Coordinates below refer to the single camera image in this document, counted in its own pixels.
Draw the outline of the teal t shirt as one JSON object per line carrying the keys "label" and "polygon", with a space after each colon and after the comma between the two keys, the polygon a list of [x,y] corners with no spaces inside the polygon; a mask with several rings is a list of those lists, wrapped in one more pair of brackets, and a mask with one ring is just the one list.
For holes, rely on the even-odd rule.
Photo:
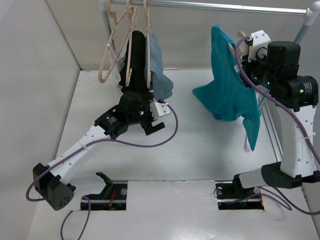
{"label": "teal t shirt", "polygon": [[246,87],[240,78],[240,70],[229,45],[236,47],[234,41],[224,33],[219,25],[211,30],[211,69],[213,80],[192,90],[195,97],[216,120],[232,122],[243,117],[250,149],[256,147],[261,111],[256,92]]}

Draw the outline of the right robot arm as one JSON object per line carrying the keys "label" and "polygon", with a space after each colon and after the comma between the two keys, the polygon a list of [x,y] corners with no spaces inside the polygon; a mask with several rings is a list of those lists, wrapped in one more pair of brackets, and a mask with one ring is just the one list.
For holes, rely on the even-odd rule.
{"label": "right robot arm", "polygon": [[248,54],[239,62],[246,84],[273,102],[282,124],[280,162],[234,176],[231,191],[243,197],[254,187],[293,189],[317,183],[320,157],[313,146],[313,121],[319,102],[319,87],[312,76],[298,74],[301,47],[292,41],[265,40],[256,44],[244,38]]}

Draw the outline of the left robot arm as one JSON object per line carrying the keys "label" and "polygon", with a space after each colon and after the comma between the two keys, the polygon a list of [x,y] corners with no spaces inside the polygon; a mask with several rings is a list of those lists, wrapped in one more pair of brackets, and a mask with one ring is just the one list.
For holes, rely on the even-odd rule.
{"label": "left robot arm", "polygon": [[119,103],[98,117],[69,150],[47,165],[38,163],[32,170],[31,186],[55,211],[66,207],[77,189],[71,179],[97,151],[99,143],[116,140],[133,125],[141,126],[147,136],[165,127],[163,122],[156,125],[153,122],[169,115],[171,110],[168,104],[155,101],[152,96],[134,91],[123,94]]}

